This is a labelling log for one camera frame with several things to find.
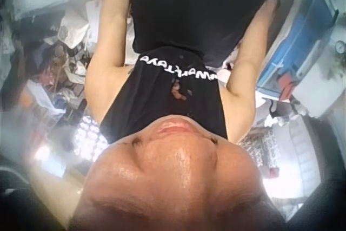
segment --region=clothes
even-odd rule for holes
[[[173,86],[184,97],[177,99]],[[217,76],[194,53],[161,47],[142,54],[100,125],[109,143],[168,115],[187,116],[227,138]]]
[[[265,0],[131,0],[134,51],[185,48],[220,67]]]

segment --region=person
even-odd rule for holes
[[[85,93],[112,145],[90,169],[70,230],[282,230],[236,144],[278,0],[131,0],[135,66],[125,66],[130,0],[104,0]],[[242,38],[224,88],[216,66]]]

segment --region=lips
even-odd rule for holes
[[[184,119],[175,118],[164,121],[160,127],[157,129],[158,134],[162,133],[196,133],[199,134],[196,127]]]

